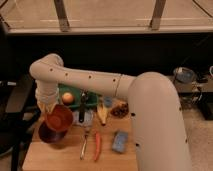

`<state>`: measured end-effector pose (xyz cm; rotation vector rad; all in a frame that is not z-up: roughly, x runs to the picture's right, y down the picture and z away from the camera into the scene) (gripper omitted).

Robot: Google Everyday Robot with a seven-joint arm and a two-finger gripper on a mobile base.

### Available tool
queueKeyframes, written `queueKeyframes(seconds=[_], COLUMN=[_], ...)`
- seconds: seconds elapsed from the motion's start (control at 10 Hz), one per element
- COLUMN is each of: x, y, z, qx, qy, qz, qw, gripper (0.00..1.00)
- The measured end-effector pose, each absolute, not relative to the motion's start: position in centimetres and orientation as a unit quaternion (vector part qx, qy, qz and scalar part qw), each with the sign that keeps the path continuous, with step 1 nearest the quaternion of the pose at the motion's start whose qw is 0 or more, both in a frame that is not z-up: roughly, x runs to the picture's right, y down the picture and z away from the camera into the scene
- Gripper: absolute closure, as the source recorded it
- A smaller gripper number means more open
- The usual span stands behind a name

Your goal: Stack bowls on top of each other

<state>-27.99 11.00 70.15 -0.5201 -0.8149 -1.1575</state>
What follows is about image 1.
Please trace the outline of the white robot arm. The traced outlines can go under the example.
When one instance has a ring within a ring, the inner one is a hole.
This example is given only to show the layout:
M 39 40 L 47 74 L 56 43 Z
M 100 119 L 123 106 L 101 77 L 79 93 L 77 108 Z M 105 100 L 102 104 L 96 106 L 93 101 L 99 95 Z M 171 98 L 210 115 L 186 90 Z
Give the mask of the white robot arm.
M 35 96 L 44 113 L 50 114 L 59 102 L 60 84 L 127 102 L 139 171 L 192 171 L 179 96 L 167 76 L 70 69 L 54 53 L 33 62 L 29 72 L 36 80 Z

